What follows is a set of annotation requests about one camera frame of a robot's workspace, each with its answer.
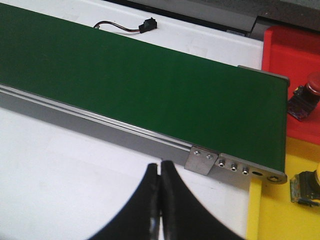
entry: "white table surface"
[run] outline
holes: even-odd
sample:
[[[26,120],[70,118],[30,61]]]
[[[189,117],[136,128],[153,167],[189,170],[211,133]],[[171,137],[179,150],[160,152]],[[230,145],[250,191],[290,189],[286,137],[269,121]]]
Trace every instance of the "white table surface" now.
[[[114,3],[0,2],[88,26],[107,20],[136,28],[153,17],[158,28],[144,34],[128,34],[110,25],[100,29],[229,65],[261,68],[260,41]],[[1,240],[87,239],[126,203],[146,166],[160,163],[159,158],[113,144],[108,133],[103,139],[98,137],[94,132],[100,128],[85,119],[0,93]],[[182,165],[176,167],[200,202],[245,237],[249,179],[221,169],[202,176]]]

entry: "black curved object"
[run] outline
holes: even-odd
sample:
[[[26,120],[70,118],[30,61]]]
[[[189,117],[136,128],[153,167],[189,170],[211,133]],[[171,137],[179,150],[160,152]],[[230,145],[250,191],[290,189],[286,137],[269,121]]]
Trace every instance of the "black curved object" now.
[[[242,240],[202,206],[180,178],[172,161],[161,163],[160,179],[166,240]]]
[[[89,240],[242,240],[212,216],[180,178],[172,161],[148,165],[122,210]]]
[[[157,164],[151,163],[126,205],[89,240],[157,240],[160,220],[158,199]]]

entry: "yellow surface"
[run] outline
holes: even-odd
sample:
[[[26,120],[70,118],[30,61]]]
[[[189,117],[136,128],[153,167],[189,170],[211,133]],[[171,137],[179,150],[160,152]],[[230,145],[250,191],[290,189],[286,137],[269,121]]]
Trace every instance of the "yellow surface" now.
[[[248,217],[247,228],[246,228],[246,238],[248,240],[258,239],[261,184],[262,184],[261,180],[257,178],[253,178],[250,183],[248,216],[251,216],[251,217]]]
[[[317,169],[320,145],[288,137],[286,146],[285,172],[289,180],[300,172]],[[257,196],[257,189],[250,192],[250,201]],[[320,240],[320,207],[292,203],[289,181],[282,185],[262,184],[257,238],[251,238],[255,236],[249,227],[257,219],[251,214],[248,215],[249,240]]]

